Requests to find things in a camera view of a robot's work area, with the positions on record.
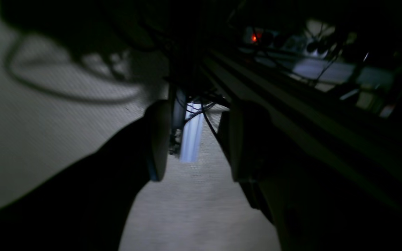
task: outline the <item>gray carpet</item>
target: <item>gray carpet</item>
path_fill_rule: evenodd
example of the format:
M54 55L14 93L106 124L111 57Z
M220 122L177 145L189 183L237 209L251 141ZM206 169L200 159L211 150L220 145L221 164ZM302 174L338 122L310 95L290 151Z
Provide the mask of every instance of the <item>gray carpet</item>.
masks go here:
M82 43L76 62L59 41L0 19L0 206L93 152L165 97L164 57L132 51L112 36L101 35L98 46L114 48L103 56ZM274 227L249 207L206 125L198 162L169 156L164 181L140 192L120 248L279 249Z

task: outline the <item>floor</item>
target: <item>floor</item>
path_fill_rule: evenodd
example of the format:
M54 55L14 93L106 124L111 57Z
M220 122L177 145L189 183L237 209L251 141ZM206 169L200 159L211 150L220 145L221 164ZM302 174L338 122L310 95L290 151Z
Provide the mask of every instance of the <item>floor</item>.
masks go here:
M52 40L53 30L20 29L0 16L0 206L95 151L166 96L160 53L131 50L102 25L73 29L68 37L97 34L97 47L72 47ZM120 250L280 249L276 230L250 208L207 130L198 162L169 156L164 181L137 196Z

